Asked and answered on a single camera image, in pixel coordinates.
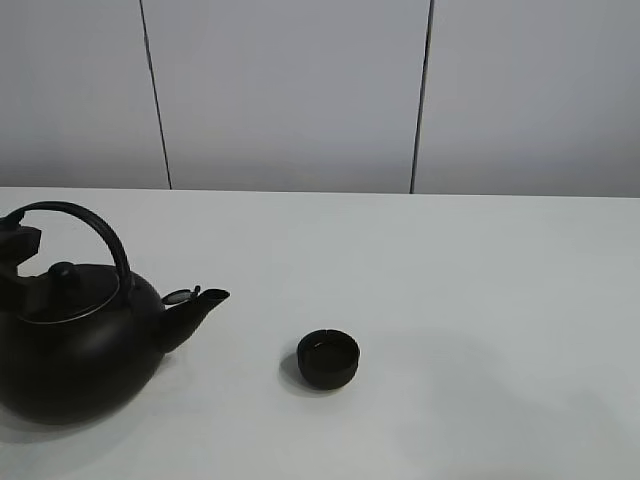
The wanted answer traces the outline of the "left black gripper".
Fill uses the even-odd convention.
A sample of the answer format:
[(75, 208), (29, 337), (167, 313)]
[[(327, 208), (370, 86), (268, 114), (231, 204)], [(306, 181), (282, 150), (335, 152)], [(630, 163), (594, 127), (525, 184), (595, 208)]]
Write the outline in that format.
[(1, 310), (28, 317), (48, 305), (48, 277), (21, 277), (20, 264), (39, 251), (42, 232), (19, 224), (1, 224)]

